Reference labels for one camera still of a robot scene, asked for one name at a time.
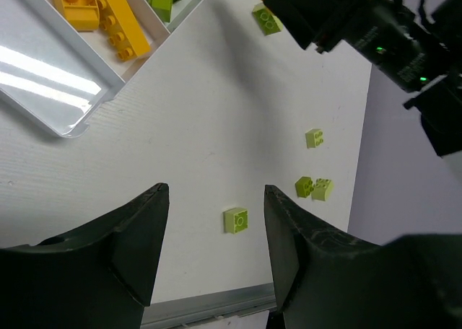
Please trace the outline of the light green lego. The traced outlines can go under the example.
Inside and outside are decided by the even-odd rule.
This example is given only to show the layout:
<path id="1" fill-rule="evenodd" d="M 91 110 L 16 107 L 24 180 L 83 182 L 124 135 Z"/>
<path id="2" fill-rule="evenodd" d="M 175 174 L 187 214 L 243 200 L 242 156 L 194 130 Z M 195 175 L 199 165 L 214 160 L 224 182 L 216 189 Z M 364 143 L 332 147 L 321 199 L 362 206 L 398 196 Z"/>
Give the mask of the light green lego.
<path id="1" fill-rule="evenodd" d="M 254 6 L 252 15 L 265 36 L 273 35 L 283 30 L 282 22 L 263 3 Z"/>

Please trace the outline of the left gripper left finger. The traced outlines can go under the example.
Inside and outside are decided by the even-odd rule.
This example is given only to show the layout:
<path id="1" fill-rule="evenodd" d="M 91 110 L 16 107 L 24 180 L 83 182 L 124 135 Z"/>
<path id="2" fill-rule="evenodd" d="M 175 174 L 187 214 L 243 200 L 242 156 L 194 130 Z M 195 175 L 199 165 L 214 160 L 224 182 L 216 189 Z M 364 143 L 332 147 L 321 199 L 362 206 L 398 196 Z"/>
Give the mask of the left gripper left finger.
<path id="1" fill-rule="evenodd" d="M 1 250 L 3 328 L 139 328 L 169 211 L 159 183 L 41 243 Z"/>

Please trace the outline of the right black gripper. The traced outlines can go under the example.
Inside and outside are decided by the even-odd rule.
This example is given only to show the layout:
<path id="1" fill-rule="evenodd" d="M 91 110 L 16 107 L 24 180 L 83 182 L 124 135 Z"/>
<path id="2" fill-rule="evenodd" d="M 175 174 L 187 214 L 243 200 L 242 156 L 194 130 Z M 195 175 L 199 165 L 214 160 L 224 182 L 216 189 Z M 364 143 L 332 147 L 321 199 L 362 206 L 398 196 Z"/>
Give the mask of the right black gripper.
<path id="1" fill-rule="evenodd" d="M 341 40 L 413 97 L 422 128 L 439 156 L 461 150 L 461 0 L 427 14 L 404 0 L 262 0 L 296 43 L 319 53 Z"/>

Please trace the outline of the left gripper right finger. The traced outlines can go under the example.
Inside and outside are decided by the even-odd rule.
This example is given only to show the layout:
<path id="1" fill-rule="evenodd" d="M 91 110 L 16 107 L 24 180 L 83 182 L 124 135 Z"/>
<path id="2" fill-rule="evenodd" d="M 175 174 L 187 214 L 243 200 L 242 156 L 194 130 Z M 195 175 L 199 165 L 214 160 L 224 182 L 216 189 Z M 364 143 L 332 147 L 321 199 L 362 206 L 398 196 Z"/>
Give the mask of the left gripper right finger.
<path id="1" fill-rule="evenodd" d="M 267 185 L 264 219 L 283 328 L 459 328 L 461 236 L 376 245 Z"/>

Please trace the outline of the pale green square lego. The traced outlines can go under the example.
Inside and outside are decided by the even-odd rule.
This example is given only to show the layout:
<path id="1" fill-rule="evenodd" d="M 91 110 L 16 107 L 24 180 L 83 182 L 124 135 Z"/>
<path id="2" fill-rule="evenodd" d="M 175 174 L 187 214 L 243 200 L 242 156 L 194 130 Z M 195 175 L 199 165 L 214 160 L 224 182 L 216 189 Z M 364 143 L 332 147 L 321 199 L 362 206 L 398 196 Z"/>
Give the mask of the pale green square lego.
<path id="1" fill-rule="evenodd" d="M 319 128 L 313 128 L 305 133 L 307 148 L 314 149 L 323 144 L 323 131 Z"/>

